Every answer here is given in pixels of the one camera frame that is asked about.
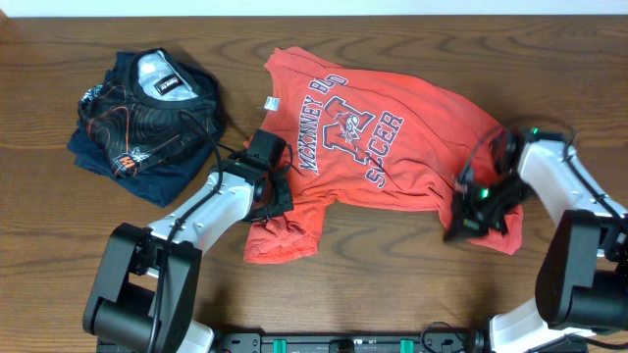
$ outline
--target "table surface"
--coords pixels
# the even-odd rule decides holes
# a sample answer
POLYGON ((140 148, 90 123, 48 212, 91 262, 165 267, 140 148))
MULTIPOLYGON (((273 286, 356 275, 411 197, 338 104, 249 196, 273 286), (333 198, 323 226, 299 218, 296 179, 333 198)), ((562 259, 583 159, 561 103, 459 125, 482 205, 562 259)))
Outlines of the table surface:
MULTIPOLYGON (((264 119, 258 107, 272 83, 263 65, 275 47, 420 76, 507 126, 557 128, 535 116, 564 119, 580 131, 584 164, 628 203, 627 17, 19 19, 0 28, 2 352, 93 352, 81 316, 110 232, 162 218, 212 165, 166 209, 73 165, 66 143, 77 102, 116 51, 164 47, 213 73, 231 116, 222 142, 232 146, 264 119)), ((419 331, 432 321, 481 325, 532 297, 553 225, 539 201, 528 202, 523 247, 507 256, 443 244, 435 213, 335 204, 320 253, 280 266, 242 261, 247 231, 233 226, 203 260, 201 323, 419 331)))

